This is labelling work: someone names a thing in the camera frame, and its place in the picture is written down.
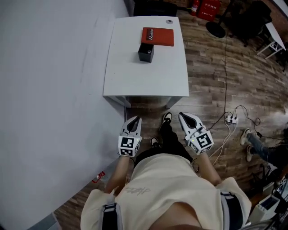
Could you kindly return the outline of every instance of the red fire extinguisher box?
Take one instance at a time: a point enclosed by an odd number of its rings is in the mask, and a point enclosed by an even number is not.
[[[213,21],[220,8],[219,0],[203,0],[200,10],[197,14],[198,18]]]

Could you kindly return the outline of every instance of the white machine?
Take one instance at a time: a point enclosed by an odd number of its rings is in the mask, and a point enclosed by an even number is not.
[[[142,140],[140,136],[141,124],[142,118],[139,116],[132,117],[123,124],[118,138],[119,155],[135,156]]]
[[[256,223],[271,219],[276,215],[275,209],[277,208],[279,202],[280,200],[273,195],[267,196],[253,209],[253,212],[249,217],[249,221],[251,221],[251,223]]]
[[[185,132],[185,142],[197,154],[209,150],[214,141],[210,131],[206,130],[202,121],[191,113],[179,113],[179,121],[182,130]]]

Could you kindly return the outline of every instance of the blue jeans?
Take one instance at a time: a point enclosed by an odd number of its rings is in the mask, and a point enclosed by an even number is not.
[[[257,136],[252,133],[248,133],[247,139],[252,145],[252,148],[250,150],[251,154],[258,154],[264,161],[272,163],[269,160],[273,161],[273,153],[275,151],[274,149],[265,147],[259,140],[259,138],[257,138]]]

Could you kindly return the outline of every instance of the beige shoe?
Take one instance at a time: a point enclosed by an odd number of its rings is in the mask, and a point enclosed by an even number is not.
[[[253,156],[253,154],[251,154],[251,152],[250,152],[251,148],[252,148],[252,146],[247,146],[247,149],[246,149],[247,150],[246,160],[248,162],[250,162],[252,160],[252,156]]]
[[[245,145],[245,143],[248,141],[247,140],[247,134],[251,133],[250,129],[247,128],[245,129],[245,131],[242,133],[241,137],[240,137],[240,145]]]

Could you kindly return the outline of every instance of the power strip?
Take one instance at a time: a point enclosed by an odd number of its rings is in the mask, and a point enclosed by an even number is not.
[[[232,116],[228,115],[228,116],[226,116],[225,120],[227,123],[238,124],[238,117],[232,117]]]

